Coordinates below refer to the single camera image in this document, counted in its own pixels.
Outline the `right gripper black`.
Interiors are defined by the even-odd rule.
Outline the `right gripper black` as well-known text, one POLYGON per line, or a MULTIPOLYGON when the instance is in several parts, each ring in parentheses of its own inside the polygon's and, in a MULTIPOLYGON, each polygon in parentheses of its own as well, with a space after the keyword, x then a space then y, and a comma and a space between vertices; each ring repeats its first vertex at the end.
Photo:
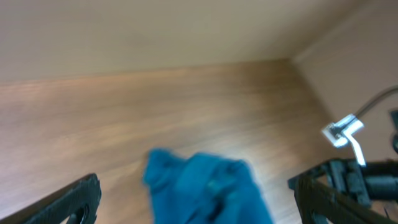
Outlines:
POLYGON ((365 207, 373 200, 397 201, 397 161, 360 166, 354 159, 330 159, 290 178, 289 189, 293 190, 303 176, 326 176, 329 187, 365 207))

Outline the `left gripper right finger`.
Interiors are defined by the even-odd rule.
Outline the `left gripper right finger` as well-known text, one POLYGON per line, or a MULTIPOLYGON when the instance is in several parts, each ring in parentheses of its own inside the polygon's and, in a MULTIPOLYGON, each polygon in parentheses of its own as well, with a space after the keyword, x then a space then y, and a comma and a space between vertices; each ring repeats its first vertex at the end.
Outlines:
POLYGON ((309 177, 296 181, 294 196, 303 224, 397 224, 309 177))

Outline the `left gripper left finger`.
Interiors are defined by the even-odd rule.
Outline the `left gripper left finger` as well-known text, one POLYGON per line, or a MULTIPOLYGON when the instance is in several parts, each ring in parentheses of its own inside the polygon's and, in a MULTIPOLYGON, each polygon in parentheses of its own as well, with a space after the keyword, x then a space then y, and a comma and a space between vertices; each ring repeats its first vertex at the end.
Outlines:
POLYGON ((1 219, 1 224, 94 224, 100 200, 100 180, 91 173, 1 219))

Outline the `blue polo shirt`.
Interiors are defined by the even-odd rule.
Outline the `blue polo shirt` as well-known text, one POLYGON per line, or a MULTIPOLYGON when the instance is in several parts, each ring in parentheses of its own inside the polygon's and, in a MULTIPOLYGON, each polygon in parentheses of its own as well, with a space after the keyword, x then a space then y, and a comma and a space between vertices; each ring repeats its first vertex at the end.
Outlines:
POLYGON ((182 158, 153 149, 143 181, 156 224, 273 222, 251 168, 242 160, 207 153, 182 158))

